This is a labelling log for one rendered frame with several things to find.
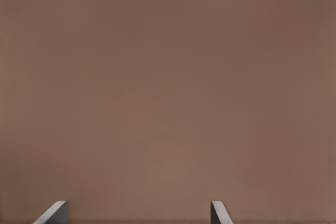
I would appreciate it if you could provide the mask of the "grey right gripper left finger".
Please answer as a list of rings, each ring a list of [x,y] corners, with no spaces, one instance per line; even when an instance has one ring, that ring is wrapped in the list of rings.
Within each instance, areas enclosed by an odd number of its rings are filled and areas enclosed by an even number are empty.
[[[57,201],[32,224],[69,224],[68,201]]]

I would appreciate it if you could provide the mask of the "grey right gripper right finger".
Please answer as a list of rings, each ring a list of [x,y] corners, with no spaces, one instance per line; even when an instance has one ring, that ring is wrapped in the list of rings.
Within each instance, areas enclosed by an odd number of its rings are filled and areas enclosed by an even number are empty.
[[[221,201],[211,201],[211,224],[233,224],[224,204]]]

